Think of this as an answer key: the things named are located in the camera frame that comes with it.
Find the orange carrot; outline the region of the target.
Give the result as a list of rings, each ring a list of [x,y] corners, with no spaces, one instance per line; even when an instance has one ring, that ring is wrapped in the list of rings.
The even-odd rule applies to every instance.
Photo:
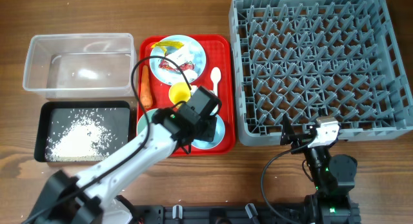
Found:
[[[140,100],[145,109],[149,109],[153,105],[150,89],[149,69],[147,65],[144,65],[141,70]]]

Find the red snack wrapper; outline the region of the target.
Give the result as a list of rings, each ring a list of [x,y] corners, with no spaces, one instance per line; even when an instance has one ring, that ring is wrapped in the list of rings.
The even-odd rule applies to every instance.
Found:
[[[191,62],[191,61],[187,61],[187,62],[183,63],[182,65],[180,65],[179,67],[180,67],[180,69],[181,69],[182,71],[185,71],[185,70],[194,70],[195,64],[194,64],[193,62]],[[160,64],[159,64],[159,68],[161,68],[161,69],[163,69],[163,70],[174,71],[174,72],[178,72],[178,71],[179,71],[174,64],[172,64],[171,62],[169,62],[169,61],[167,61],[167,60],[165,60],[165,59],[162,59],[162,60],[161,60],[161,62],[160,62]]]

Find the white tissue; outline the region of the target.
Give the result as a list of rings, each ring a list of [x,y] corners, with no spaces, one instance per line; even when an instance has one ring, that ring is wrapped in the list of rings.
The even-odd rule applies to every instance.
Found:
[[[180,49],[166,56],[180,67],[189,82],[192,82],[198,76],[195,71],[195,55],[190,51],[191,46],[191,44],[187,43]]]

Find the yellow snack wrapper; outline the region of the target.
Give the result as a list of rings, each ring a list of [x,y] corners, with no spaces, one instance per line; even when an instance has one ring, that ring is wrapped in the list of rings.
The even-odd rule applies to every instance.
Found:
[[[168,41],[159,41],[154,43],[151,48],[160,48],[164,55],[167,55],[168,52],[168,47],[172,47],[175,49],[180,49],[184,46],[185,44],[180,42],[180,41],[172,41],[172,40],[168,40]]]

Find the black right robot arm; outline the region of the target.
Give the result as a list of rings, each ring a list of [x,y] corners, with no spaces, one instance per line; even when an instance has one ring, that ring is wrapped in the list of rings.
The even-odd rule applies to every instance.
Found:
[[[290,145],[293,154],[303,154],[309,177],[316,193],[307,195],[301,223],[360,223],[357,203],[351,201],[349,192],[355,187],[357,160],[345,154],[330,155],[330,148],[338,141],[340,124],[334,117],[321,116],[308,132],[296,134],[283,115],[281,145]]]

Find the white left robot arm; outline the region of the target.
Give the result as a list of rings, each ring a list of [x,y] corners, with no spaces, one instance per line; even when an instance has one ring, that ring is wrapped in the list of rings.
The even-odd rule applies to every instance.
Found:
[[[213,136],[217,115],[188,104],[156,111],[140,135],[108,158],[75,176],[52,174],[26,223],[103,223],[117,213],[116,196],[148,168],[195,139]]]

